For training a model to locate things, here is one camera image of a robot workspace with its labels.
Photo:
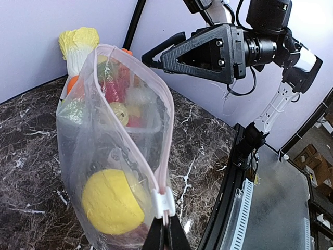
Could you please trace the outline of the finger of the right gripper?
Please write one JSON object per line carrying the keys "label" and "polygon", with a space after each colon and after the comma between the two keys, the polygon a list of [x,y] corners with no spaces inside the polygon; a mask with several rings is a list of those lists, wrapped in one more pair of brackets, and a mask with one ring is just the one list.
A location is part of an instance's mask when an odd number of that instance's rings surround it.
{"label": "finger of the right gripper", "polygon": [[170,38],[163,41],[161,44],[157,45],[153,49],[149,50],[145,54],[142,55],[142,63],[145,64],[149,68],[163,69],[163,65],[161,61],[155,61],[154,58],[158,54],[161,54],[166,49],[177,45],[186,40],[185,32],[179,32]]}
{"label": "finger of the right gripper", "polygon": [[205,28],[162,53],[164,71],[224,84],[234,81],[232,24]]}

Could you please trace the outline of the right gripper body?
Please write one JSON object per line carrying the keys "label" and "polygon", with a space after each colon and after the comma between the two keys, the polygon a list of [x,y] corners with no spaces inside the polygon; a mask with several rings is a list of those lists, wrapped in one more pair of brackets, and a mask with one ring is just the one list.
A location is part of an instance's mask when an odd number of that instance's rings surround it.
{"label": "right gripper body", "polygon": [[246,59],[244,48],[243,29],[231,25],[232,46],[233,46],[233,70],[235,79],[242,79],[246,75]]}

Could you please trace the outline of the yellow lemon toy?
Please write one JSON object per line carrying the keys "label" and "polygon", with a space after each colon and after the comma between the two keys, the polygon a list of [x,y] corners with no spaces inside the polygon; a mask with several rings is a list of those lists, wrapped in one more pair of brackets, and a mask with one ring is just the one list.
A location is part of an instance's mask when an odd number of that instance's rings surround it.
{"label": "yellow lemon toy", "polygon": [[86,182],[81,201],[90,223],[103,234],[125,234],[144,222],[140,203],[147,202],[147,195],[130,172],[104,169],[94,173]]}

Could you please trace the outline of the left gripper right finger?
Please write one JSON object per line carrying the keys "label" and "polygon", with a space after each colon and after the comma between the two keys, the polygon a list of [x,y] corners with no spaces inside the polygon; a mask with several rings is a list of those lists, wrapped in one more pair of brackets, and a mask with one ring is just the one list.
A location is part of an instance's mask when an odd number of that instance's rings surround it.
{"label": "left gripper right finger", "polygon": [[177,215],[169,217],[169,223],[166,227],[166,248],[170,250],[191,250]]}

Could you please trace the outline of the clear dotted zip top bag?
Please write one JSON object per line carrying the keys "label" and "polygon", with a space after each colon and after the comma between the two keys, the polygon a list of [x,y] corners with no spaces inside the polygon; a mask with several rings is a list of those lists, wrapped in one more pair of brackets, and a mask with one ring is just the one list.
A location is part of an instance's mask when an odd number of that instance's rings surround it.
{"label": "clear dotted zip top bag", "polygon": [[[141,128],[125,127],[118,120],[102,90],[106,80],[123,80],[128,88],[150,91],[151,101],[145,105],[123,103],[129,116],[141,117]],[[115,46],[99,44],[86,58],[69,94],[64,91],[61,96],[56,111],[61,174],[86,238],[95,249],[142,249],[153,219],[162,219],[166,225],[169,217],[175,215],[168,174],[174,102],[168,86],[135,57]],[[58,116],[61,105],[75,98],[85,102],[81,125]],[[99,232],[83,209],[81,199],[86,182],[104,169],[132,173],[146,192],[147,202],[140,203],[144,222],[128,233]]]}

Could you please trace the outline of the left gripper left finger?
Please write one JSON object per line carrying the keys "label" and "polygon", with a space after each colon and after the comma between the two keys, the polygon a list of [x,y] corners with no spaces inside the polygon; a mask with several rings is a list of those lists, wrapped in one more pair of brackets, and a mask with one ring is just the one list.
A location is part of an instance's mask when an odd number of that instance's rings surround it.
{"label": "left gripper left finger", "polygon": [[164,249],[164,224],[162,219],[154,218],[143,244],[142,250]]}

